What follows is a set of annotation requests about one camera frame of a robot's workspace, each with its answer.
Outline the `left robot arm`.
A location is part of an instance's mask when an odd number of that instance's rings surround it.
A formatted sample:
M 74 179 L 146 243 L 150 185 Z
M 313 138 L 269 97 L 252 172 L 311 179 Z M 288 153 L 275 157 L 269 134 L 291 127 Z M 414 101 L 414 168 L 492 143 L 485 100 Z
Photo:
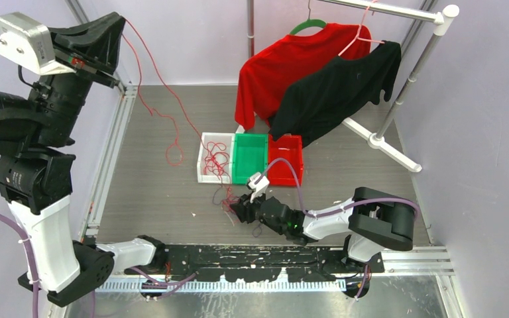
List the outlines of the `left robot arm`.
M 164 244 L 141 235 L 113 244 L 72 239 L 69 225 L 76 120 L 94 83 L 118 84 L 125 19 L 109 13 L 70 28 L 49 28 L 19 12 L 0 16 L 0 55 L 39 76 L 29 96 L 0 92 L 0 194 L 21 231 L 26 289 L 43 290 L 65 307 L 128 268 L 157 274 L 166 267 Z

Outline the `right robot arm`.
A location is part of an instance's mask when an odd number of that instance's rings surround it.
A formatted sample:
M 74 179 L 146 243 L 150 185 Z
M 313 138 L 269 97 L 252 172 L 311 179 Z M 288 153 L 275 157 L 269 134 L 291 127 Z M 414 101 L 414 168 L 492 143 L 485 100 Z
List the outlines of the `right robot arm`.
M 302 246 L 346 233 L 341 262 L 350 272 L 358 272 L 384 249 L 410 251 L 421 213 L 413 201 L 368 187 L 358 187 L 351 198 L 321 210 L 292 209 L 263 193 L 242 195 L 231 210 L 240 222 L 259 221 Z

